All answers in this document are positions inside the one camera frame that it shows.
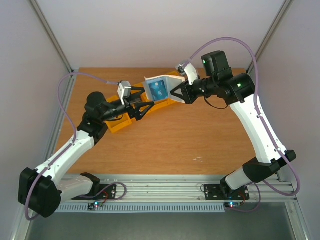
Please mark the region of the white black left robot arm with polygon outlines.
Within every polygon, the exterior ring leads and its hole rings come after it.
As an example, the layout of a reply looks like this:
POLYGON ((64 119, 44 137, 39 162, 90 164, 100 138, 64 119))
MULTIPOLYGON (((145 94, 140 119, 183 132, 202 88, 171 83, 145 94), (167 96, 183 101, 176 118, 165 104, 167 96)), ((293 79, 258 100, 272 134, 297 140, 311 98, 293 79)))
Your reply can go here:
POLYGON ((65 201, 74 198, 96 199, 101 193, 100 179, 84 172, 74 180, 63 181, 67 171, 104 137, 107 122, 128 114, 141 120, 155 105, 144 102, 143 87, 130 86, 127 81, 118 85, 119 99, 108 102, 101 92, 92 92, 84 106, 85 113, 72 138, 53 156, 37 168, 25 168, 19 177, 18 202, 24 205, 27 220, 32 210, 37 216, 51 216, 65 201))

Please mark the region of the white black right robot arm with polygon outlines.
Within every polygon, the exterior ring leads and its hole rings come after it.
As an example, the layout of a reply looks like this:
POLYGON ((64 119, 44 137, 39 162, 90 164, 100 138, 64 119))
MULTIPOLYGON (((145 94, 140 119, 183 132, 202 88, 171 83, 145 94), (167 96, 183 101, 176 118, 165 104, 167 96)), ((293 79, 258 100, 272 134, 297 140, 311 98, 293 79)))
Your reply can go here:
POLYGON ((242 123, 255 151, 255 157, 220 180, 221 194, 234 197, 239 189, 250 183, 260 183, 277 173, 297 158, 273 131, 264 115, 260 99, 255 95, 255 84, 246 73, 233 75, 224 51, 218 50, 201 57, 206 77, 200 78, 196 68, 183 61, 176 70, 186 80, 175 86, 171 96, 184 104, 193 104, 198 98, 211 96, 223 99, 242 123))

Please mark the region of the blue VIP card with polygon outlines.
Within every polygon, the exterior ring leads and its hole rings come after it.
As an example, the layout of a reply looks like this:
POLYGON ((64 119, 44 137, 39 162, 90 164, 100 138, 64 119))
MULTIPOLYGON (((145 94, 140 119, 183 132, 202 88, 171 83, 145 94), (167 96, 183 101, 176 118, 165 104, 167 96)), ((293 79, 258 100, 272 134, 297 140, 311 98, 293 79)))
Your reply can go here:
POLYGON ((166 89, 165 82, 163 80, 150 82, 148 86, 153 101, 157 102, 168 98, 168 92, 166 89))

